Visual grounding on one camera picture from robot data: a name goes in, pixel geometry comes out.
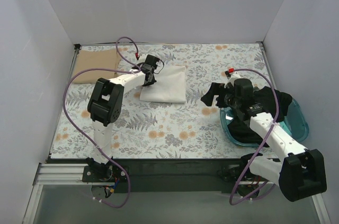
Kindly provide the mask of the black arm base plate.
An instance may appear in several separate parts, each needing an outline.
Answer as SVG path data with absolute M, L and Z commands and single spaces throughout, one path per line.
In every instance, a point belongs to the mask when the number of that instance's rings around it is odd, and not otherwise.
M 245 166 L 241 159 L 117 159 L 99 164 L 86 159 L 82 181 L 117 185 L 115 192 L 230 193 Z

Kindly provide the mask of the white printed t-shirt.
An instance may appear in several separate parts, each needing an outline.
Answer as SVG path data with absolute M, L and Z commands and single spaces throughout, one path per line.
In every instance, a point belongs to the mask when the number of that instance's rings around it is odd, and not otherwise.
M 155 76 L 156 83 L 142 88 L 140 100 L 144 102 L 186 102 L 185 66 L 165 67 Z

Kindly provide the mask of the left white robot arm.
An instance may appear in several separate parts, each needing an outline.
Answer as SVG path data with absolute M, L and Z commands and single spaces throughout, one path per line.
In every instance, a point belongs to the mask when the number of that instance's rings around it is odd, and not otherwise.
M 128 73 L 116 78 L 99 78 L 94 86 L 87 106 L 93 122 L 95 152 L 86 159 L 94 175 L 102 182 L 113 176 L 113 169 L 108 165 L 112 154 L 110 150 L 113 123 L 119 118 L 125 93 L 139 86 L 156 83 L 155 70 L 164 62 L 153 55 L 142 55 L 141 63 L 133 66 Z

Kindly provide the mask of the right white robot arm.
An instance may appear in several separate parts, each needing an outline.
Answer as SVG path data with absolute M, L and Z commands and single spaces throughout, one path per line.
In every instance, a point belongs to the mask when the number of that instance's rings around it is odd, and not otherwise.
M 206 106 L 230 108 L 233 121 L 262 139 L 278 157 L 275 162 L 259 152 L 242 157 L 239 179 L 252 180 L 260 176 L 277 185 L 291 202 L 327 190 L 324 157 L 294 140 L 280 122 L 288 113 L 292 97 L 269 87 L 257 90 L 246 78 L 230 80 L 228 84 L 212 83 L 201 98 Z

